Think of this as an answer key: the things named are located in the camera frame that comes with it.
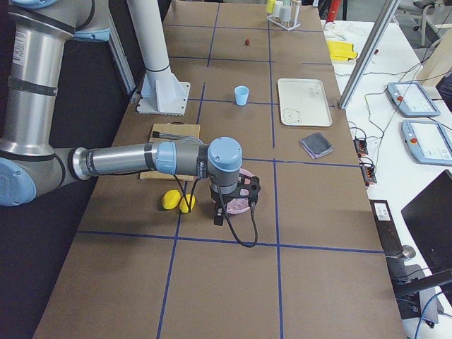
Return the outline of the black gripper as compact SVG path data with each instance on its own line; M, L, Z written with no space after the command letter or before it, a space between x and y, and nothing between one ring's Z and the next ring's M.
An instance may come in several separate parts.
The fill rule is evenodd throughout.
M210 196L215 203L214 225L223 226L225 213L235 214L230 207L231 202L236 199L236 187L217 187L210 185Z

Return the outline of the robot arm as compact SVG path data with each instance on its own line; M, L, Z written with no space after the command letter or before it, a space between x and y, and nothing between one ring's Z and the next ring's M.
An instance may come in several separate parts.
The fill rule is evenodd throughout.
M240 144L229 137L204 144L195 137L111 148L54 149L49 135L66 41L106 42L106 1L11 1L16 23L1 138L1 204L18 206L77 180L157 171L210 180L214 222L244 190Z

